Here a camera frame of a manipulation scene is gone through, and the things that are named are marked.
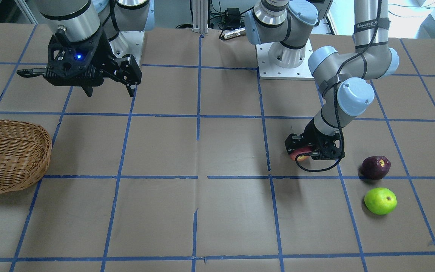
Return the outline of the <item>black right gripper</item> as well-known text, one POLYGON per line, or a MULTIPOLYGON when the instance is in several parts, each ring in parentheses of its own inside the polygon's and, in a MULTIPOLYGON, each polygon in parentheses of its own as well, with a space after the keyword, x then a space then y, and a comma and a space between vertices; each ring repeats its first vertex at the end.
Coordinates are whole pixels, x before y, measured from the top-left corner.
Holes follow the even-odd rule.
POLYGON ((103 29, 79 42, 71 42, 65 29, 57 29, 48 45, 47 68, 19 69, 17 75, 25 79, 43 76, 56 86, 81 87, 86 96, 110 77, 134 97, 143 73, 133 54, 114 56, 103 29))

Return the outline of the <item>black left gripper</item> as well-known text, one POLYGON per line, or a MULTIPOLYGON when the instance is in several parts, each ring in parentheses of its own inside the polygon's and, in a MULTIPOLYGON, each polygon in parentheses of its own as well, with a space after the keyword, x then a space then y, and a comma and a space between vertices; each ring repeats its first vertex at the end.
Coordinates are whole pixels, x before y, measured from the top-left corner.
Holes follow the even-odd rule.
POLYGON ((326 135, 319 131, 314 123, 309 123, 301 135, 289 134, 285 140, 285 149, 289 155, 303 148, 314 160, 338 160, 345 157, 344 139, 338 131, 326 135))

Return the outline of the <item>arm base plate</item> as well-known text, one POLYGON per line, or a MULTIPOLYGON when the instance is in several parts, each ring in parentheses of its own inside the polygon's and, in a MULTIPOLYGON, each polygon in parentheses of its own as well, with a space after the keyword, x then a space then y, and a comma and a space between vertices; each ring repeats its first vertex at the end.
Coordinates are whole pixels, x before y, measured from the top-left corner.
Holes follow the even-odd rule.
POLYGON ((259 77, 270 80, 314 80, 308 60, 310 40, 301 49, 285 48, 280 42, 255 45, 259 77))
POLYGON ((123 59, 131 54, 135 58, 138 66, 142 66, 141 58, 143 54, 145 31, 121 31, 109 38, 109 43, 114 54, 114 61, 123 59))

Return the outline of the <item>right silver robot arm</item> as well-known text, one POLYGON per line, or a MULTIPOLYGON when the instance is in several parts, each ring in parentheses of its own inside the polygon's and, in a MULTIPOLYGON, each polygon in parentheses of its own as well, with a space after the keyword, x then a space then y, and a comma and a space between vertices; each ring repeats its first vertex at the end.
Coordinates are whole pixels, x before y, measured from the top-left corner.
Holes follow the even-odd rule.
POLYGON ((47 65, 20 69, 19 76, 81 87, 88 97, 104 79, 112 79, 135 95, 142 71, 133 38, 154 29, 153 0, 38 0, 36 5, 53 33, 47 65))

